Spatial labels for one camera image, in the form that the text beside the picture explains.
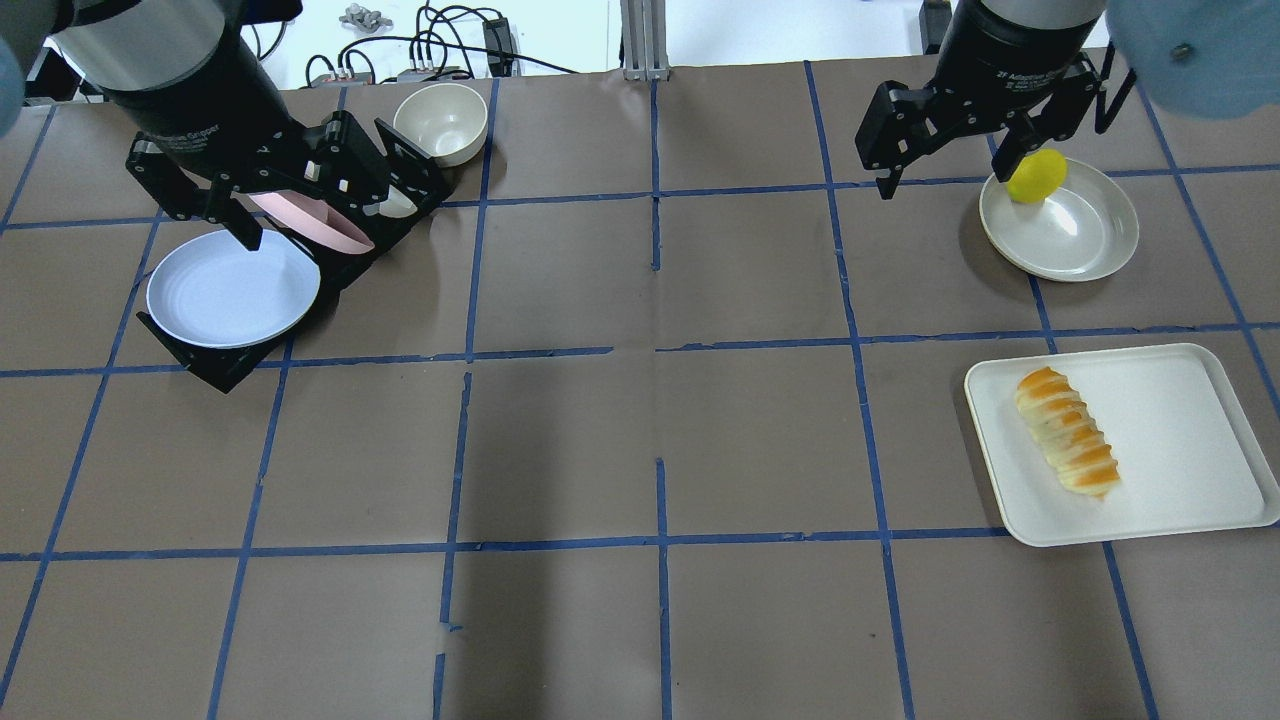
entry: rectangular white tray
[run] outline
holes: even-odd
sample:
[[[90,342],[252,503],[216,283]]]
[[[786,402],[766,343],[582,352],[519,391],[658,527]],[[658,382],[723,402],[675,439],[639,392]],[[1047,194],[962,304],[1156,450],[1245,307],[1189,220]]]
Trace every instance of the rectangular white tray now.
[[[1065,374],[1111,443],[1120,484],[1066,491],[1032,439],[1014,391],[1048,365]],[[1198,345],[989,360],[965,396],[1009,533],[1050,547],[1270,525],[1280,487],[1221,361]]]

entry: plate rim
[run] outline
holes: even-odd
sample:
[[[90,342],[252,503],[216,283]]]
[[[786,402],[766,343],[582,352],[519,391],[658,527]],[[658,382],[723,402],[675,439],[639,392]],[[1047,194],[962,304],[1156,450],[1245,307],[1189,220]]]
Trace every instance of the plate rim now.
[[[1115,187],[1115,190],[1120,193],[1120,197],[1123,197],[1124,201],[1125,201],[1125,208],[1128,209],[1128,215],[1130,215],[1130,218],[1133,219],[1133,228],[1134,228],[1133,229],[1133,247],[1129,250],[1129,254],[1125,256],[1125,259],[1120,264],[1117,264],[1115,268],[1112,268],[1112,269],[1110,269],[1110,270],[1107,270],[1107,272],[1105,272],[1102,274],[1098,274],[1098,275],[1079,277],[1079,275],[1069,275],[1069,274],[1065,274],[1065,273],[1057,273],[1057,272],[1053,272],[1051,269],[1043,268],[1041,265],[1034,265],[1032,263],[1024,263],[1020,259],[1012,256],[1010,254],[1010,251],[1005,247],[1005,243],[1002,243],[1002,242],[1000,242],[1000,241],[996,240],[996,233],[991,232],[991,223],[987,220],[987,206],[986,206],[987,192],[989,191],[989,188],[1000,184],[1000,181],[996,179],[996,174],[995,173],[987,176],[987,179],[982,183],[982,190],[978,192],[978,218],[982,222],[982,229],[983,229],[983,232],[987,233],[987,241],[991,242],[992,247],[995,247],[996,251],[1000,252],[1000,255],[1005,260],[1009,260],[1011,264],[1014,264],[1020,270],[1030,273],[1030,274],[1033,274],[1033,275],[1036,275],[1038,278],[1043,278],[1043,279],[1047,279],[1047,281],[1055,281],[1055,282],[1082,283],[1082,282],[1100,281],[1102,278],[1106,278],[1106,277],[1114,275],[1115,273],[1119,273],[1121,269],[1124,269],[1125,265],[1129,264],[1130,260],[1133,260],[1133,256],[1138,252],[1138,243],[1142,240],[1142,219],[1138,217],[1138,209],[1134,208],[1134,205],[1133,205],[1133,199],[1130,199],[1129,193],[1125,192],[1124,188],[1120,187],[1120,184],[1115,179],[1112,179],[1110,176],[1107,176],[1102,170],[1094,168],[1093,165],[1089,165],[1088,163],[1082,163],[1080,160],[1075,160],[1073,158],[1066,158],[1066,163],[1068,163],[1068,168],[1069,168],[1068,169],[1069,173],[1073,169],[1071,167],[1075,165],[1079,170],[1084,172],[1085,177],[1093,178],[1094,181],[1101,181],[1102,184],[1110,184],[1111,187]]]
[[[195,246],[197,243],[211,242],[210,238],[212,238],[212,237],[230,236],[230,234],[232,234],[230,231],[228,231],[225,228],[211,231],[211,232],[207,232],[207,233],[204,233],[204,234],[198,234],[198,236],[196,236],[196,237],[193,237],[193,238],[183,242],[178,247],[173,249],[168,255],[165,255],[160,260],[160,263],[156,264],[155,269],[151,270],[150,277],[147,278],[147,291],[146,291],[147,313],[150,313],[151,319],[155,320],[156,325],[159,325],[161,331],[164,331],[165,333],[168,333],[169,336],[172,336],[174,340],[177,340],[179,342],[184,342],[187,345],[192,345],[195,347],[206,347],[209,350],[237,350],[237,348],[241,348],[241,347],[250,347],[250,346],[257,345],[260,342],[265,342],[268,340],[271,340],[274,337],[279,337],[280,334],[288,332],[291,328],[293,328],[293,325],[298,324],[298,322],[301,322],[302,318],[305,318],[306,314],[315,305],[315,299],[320,293],[320,284],[321,284],[320,266],[316,265],[316,263],[314,260],[311,260],[311,258],[308,258],[305,251],[302,251],[300,247],[297,247],[283,233],[280,233],[279,231],[270,229],[270,228],[262,228],[262,242],[271,242],[271,243],[283,242],[284,246],[288,246],[289,249],[294,250],[297,252],[297,255],[298,255],[298,259],[302,260],[303,263],[306,263],[305,266],[307,266],[310,269],[310,272],[307,273],[307,279],[311,281],[308,284],[314,284],[315,286],[315,291],[312,293],[311,302],[307,304],[307,306],[302,310],[302,313],[297,318],[293,318],[287,325],[284,325],[283,328],[273,332],[271,334],[269,334],[266,337],[260,337],[260,338],[250,340],[250,341],[219,342],[219,343],[195,342],[191,338],[183,337],[182,334],[179,334],[179,333],[174,332],[173,329],[170,329],[169,327],[166,327],[165,322],[164,322],[164,318],[163,318],[163,313],[159,314],[159,315],[156,314],[155,305],[152,304],[152,300],[151,300],[151,290],[152,290],[152,287],[155,287],[155,279],[156,279],[156,277],[164,277],[163,269],[165,268],[165,264],[169,263],[179,252],[182,252],[184,250],[189,252],[189,247],[191,246]]]

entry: bread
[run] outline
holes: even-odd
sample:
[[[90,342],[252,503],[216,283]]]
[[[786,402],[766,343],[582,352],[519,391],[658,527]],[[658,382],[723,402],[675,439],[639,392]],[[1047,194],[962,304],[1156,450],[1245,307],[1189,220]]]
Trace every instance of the bread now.
[[[1041,368],[1018,383],[1014,401],[1062,487],[1102,497],[1120,482],[1111,446],[1066,375]]]

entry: metal frame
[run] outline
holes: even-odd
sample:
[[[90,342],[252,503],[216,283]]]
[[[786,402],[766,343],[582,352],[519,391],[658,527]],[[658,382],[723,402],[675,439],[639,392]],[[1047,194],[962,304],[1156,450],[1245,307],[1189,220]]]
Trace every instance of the metal frame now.
[[[667,1],[621,0],[622,77],[667,79]]]

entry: yellow lemon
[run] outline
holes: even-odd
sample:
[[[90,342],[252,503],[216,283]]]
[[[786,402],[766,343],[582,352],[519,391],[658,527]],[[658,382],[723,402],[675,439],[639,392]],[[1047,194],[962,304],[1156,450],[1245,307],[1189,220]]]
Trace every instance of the yellow lemon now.
[[[1046,147],[1025,158],[1005,187],[1014,202],[1039,202],[1066,179],[1066,158]]]

